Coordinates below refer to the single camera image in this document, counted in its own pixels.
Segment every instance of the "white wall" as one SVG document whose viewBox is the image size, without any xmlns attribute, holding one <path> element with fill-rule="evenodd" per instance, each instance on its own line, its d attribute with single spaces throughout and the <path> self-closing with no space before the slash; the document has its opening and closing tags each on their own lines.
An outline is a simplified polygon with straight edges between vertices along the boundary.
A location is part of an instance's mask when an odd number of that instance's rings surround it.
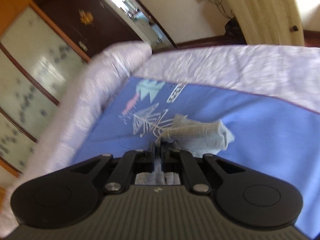
<svg viewBox="0 0 320 240">
<path fill-rule="evenodd" d="M 207 0 L 140 1 L 175 43 L 224 34 L 228 20 Z M 297 0 L 297 5 L 304 29 L 320 31 L 320 0 Z"/>
<path fill-rule="evenodd" d="M 296 0 L 304 30 L 320 31 L 320 0 Z"/>
<path fill-rule="evenodd" d="M 150 43 L 147 36 L 134 24 L 132 20 L 127 17 L 126 13 L 118 8 L 111 0 L 104 0 L 128 25 L 133 31 L 144 41 Z"/>
<path fill-rule="evenodd" d="M 0 187 L 9 187 L 17 178 L 0 166 Z"/>
<path fill-rule="evenodd" d="M 223 35 L 228 19 L 207 0 L 140 0 L 175 43 Z"/>
</svg>

